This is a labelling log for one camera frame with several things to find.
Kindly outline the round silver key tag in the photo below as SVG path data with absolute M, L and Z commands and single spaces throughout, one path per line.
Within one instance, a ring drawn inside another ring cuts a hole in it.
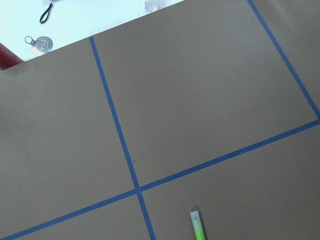
M 31 45 L 31 51 L 38 55 L 46 54 L 53 48 L 53 41 L 47 36 L 40 36 L 36 39 L 33 39 L 31 36 L 26 36 L 24 41 L 28 45 Z

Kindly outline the green highlighter pen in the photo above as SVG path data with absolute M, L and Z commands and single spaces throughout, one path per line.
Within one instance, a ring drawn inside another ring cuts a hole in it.
M 206 240 L 199 212 L 198 211 L 190 212 L 190 217 L 191 217 L 196 240 Z

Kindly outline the crumpled clear plastic wrap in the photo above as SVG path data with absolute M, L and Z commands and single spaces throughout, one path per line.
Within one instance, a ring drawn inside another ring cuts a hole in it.
M 151 13 L 171 5 L 171 0 L 145 0 L 144 11 Z

